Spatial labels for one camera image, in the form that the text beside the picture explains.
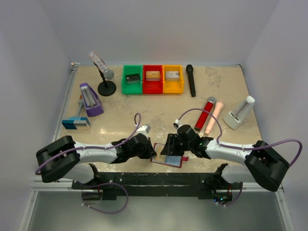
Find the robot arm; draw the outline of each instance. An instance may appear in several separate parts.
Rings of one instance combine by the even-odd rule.
[[[224,143],[242,148],[242,150],[236,150],[222,147],[222,142],[218,144],[211,137],[199,137],[189,125],[175,123],[175,127],[177,133],[168,134],[166,145],[161,152],[162,155],[182,156],[185,151],[191,151],[200,158],[224,159],[241,164],[238,166],[221,165],[214,173],[216,178],[208,184],[257,182],[263,188],[275,192],[289,168],[289,163],[272,148],[259,151],[244,150],[244,148],[267,145],[263,141],[258,141],[254,145]],[[42,181],[47,183],[66,178],[88,183],[95,178],[96,169],[93,165],[86,163],[123,163],[135,156],[141,159],[150,159],[156,153],[148,137],[149,130],[149,125],[141,126],[135,136],[120,146],[119,144],[124,139],[106,145],[92,146],[74,142],[71,136],[62,137],[36,154],[40,166],[60,152],[74,149],[49,161],[41,169]]]
[[[61,178],[77,180],[81,183],[91,181],[94,176],[93,167],[86,163],[103,162],[117,164],[138,156],[140,159],[150,159],[156,155],[148,132],[151,127],[143,125],[131,139],[118,146],[123,140],[105,145],[90,145],[73,141],[71,136],[64,136],[36,153],[38,165],[48,163],[40,174],[44,183],[54,182]],[[53,160],[57,154],[72,150]]]

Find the round black base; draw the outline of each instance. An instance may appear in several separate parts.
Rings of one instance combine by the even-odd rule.
[[[115,83],[112,81],[106,80],[106,84],[107,84],[107,87],[105,86],[104,82],[101,82],[98,85],[98,88],[97,88],[98,93],[102,96],[110,96],[113,93],[115,93],[115,90],[116,90]]]

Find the white wall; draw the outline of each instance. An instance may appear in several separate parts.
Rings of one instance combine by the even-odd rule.
[[[279,0],[40,0],[72,62],[239,64]]]
[[[18,229],[37,167],[51,141],[70,64],[38,0],[0,6],[0,229]]]
[[[308,214],[308,1],[280,0],[244,63],[262,138],[299,138],[304,150],[283,182],[296,230],[307,230]],[[275,148],[291,161],[298,145]]]

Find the marble tabletop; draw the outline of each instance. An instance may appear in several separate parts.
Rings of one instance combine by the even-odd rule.
[[[182,95],[124,95],[121,89],[123,66],[109,66],[115,73],[113,82],[117,90],[112,96],[100,99],[103,103],[104,113],[96,117],[88,117],[91,126],[89,130],[61,129],[60,137],[71,135],[75,141],[87,144],[106,144],[128,137],[135,129],[134,115],[139,112],[142,115],[141,124],[150,124],[152,144],[165,143],[168,133],[175,133],[173,123],[184,111],[190,108],[203,108],[208,97],[213,96],[217,101],[224,103],[218,120],[223,129],[221,141],[252,144],[260,140],[260,132],[254,113],[251,113],[247,121],[237,128],[231,129],[223,121],[222,117],[239,102],[248,96],[248,90],[244,76],[239,66],[228,67],[194,67],[194,81],[196,97],[190,95],[189,84],[185,67],[183,76],[185,81]],[[75,116],[78,109],[81,83],[87,82],[97,91],[102,81],[95,66],[80,66],[71,88],[70,97],[66,104],[65,117]],[[200,111],[191,111],[182,119],[182,124],[190,124],[193,128],[199,118]],[[86,116],[83,109],[80,116]],[[203,135],[205,126],[200,132]],[[210,137],[216,138],[219,134],[217,125],[214,125]],[[121,164],[95,163],[99,171],[105,172],[213,172],[224,160],[201,159],[188,153],[189,161],[183,162],[182,168],[169,167],[155,164],[150,160],[142,160],[138,157],[129,159]]]

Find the purple cable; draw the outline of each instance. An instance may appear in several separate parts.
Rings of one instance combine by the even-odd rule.
[[[138,123],[136,123],[136,117],[137,115],[139,116],[139,121]],[[124,143],[126,143],[130,138],[132,138],[132,136],[136,133],[136,131],[138,130],[139,126],[140,126],[140,123],[141,123],[141,114],[140,113],[136,113],[135,114],[135,117],[134,117],[134,121],[135,121],[135,125],[136,125],[136,128],[135,130],[131,133],[131,135],[129,137],[127,137],[127,139],[123,140],[121,143],[117,144],[117,145],[114,145],[114,146],[110,146],[110,147],[98,147],[98,146],[86,146],[86,147],[77,147],[77,148],[71,148],[71,149],[68,149],[68,150],[65,150],[61,153],[58,153],[57,155],[54,155],[53,157],[51,157],[50,159],[48,159],[47,161],[45,161],[43,164],[41,164],[36,170],[35,170],[35,175],[40,175],[40,170],[42,168],[44,168],[50,161],[66,154],[66,153],[69,153],[69,152],[72,152],[72,151],[76,151],[76,150],[83,150],[83,149],[103,149],[103,150],[108,150],[108,149],[112,149],[112,148],[116,148],[116,147],[119,147],[121,145],[123,145]]]
[[[218,120],[208,111],[206,110],[203,110],[203,109],[200,109],[200,108],[192,108],[192,109],[189,109],[187,110],[186,112],[184,112],[179,118],[178,120],[180,120],[186,113],[192,111],[192,110],[199,110],[199,111],[203,111],[205,113],[208,113],[211,117],[213,117],[213,119],[216,121],[218,127],[219,127],[219,131],[220,131],[220,135],[217,136],[216,138],[216,141],[217,143],[221,146],[221,147],[225,147],[225,148],[232,148],[232,149],[237,149],[237,150],[242,150],[241,147],[236,147],[236,146],[231,146],[231,145],[225,145],[225,144],[222,144],[222,143],[219,143],[219,139],[221,138],[222,136],[222,128],[221,128],[221,125],[220,123],[218,122]],[[294,159],[291,161],[291,163],[289,164],[289,167],[291,167],[295,162],[296,160],[298,159],[298,157],[300,156],[302,150],[303,150],[303,143],[298,140],[298,139],[286,139],[286,140],[283,140],[283,141],[279,141],[279,142],[276,142],[276,143],[272,143],[272,144],[269,144],[269,145],[265,145],[265,146],[262,146],[262,147],[257,147],[257,148],[243,148],[243,150],[245,151],[257,151],[257,150],[263,150],[263,149],[267,149],[267,148],[271,148],[271,147],[274,147],[274,146],[277,146],[277,145],[280,145],[280,144],[283,144],[283,143],[287,143],[287,142],[297,142],[299,144],[299,148],[298,148],[298,151],[297,151],[297,154],[296,156],[294,157]]]
[[[103,184],[98,184],[98,185],[91,185],[91,186],[89,186],[89,185],[85,185],[85,184],[83,184],[83,183],[80,183],[79,181],[76,181],[76,182],[77,182],[78,184],[80,184],[81,186],[83,186],[83,187],[85,187],[85,188],[89,188],[89,189],[90,189],[90,188],[101,187],[101,186],[104,186],[104,185],[115,185],[115,186],[119,186],[121,189],[123,189],[123,191],[124,191],[125,194],[126,194],[126,201],[125,201],[125,204],[123,205],[122,208],[120,208],[119,210],[116,210],[116,211],[104,211],[104,210],[100,210],[100,209],[98,209],[98,208],[94,208],[94,207],[88,205],[87,203],[85,203],[85,201],[84,201],[84,199],[83,199],[83,196],[81,196],[82,203],[83,203],[86,207],[88,207],[88,208],[90,208],[90,209],[93,209],[93,210],[95,210],[95,211],[97,211],[97,212],[105,213],[105,214],[116,214],[116,213],[119,213],[119,212],[123,211],[123,210],[126,208],[126,206],[127,206],[127,203],[128,203],[128,192],[127,192],[127,190],[126,190],[122,185],[120,185],[120,184],[117,184],[117,183],[103,183]]]

